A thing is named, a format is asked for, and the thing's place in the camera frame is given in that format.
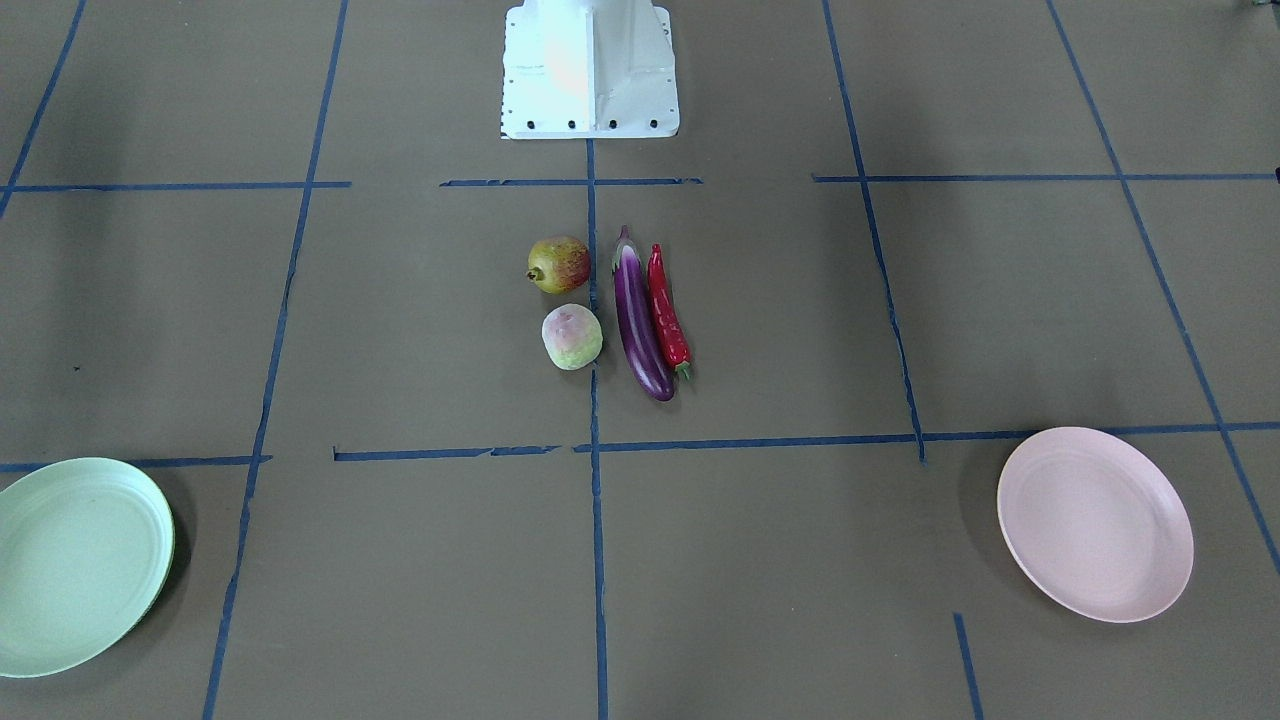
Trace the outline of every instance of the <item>plastic plate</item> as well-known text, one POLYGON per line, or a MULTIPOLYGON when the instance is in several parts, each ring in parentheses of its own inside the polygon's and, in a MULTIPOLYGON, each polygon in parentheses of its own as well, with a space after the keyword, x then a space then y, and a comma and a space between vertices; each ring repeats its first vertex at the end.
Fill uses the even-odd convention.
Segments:
POLYGON ((0 675, 73 667, 115 644, 169 574, 173 515, 145 473, 81 457, 0 492, 0 675))
POLYGON ((1192 527, 1178 492, 1142 452, 1088 428, 1053 428, 1009 456, 1000 529, 1027 577, 1094 620, 1135 623, 1187 588, 1192 527))

